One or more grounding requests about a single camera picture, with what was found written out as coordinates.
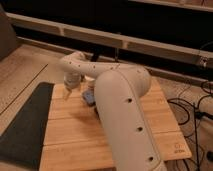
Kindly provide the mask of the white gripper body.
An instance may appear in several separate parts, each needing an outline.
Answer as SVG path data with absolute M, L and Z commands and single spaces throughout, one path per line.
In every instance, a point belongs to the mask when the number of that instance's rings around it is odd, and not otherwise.
M 81 76 L 79 74 L 67 73 L 64 76 L 64 85 L 68 91 L 72 91 L 80 85 Z

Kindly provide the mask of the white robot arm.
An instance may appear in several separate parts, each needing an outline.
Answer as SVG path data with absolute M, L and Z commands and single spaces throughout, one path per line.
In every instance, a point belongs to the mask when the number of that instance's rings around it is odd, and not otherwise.
M 95 103 L 117 171 L 167 171 L 140 101 L 151 87 L 144 67 L 90 62 L 80 51 L 63 57 L 60 67 L 69 90 L 83 75 L 95 79 Z

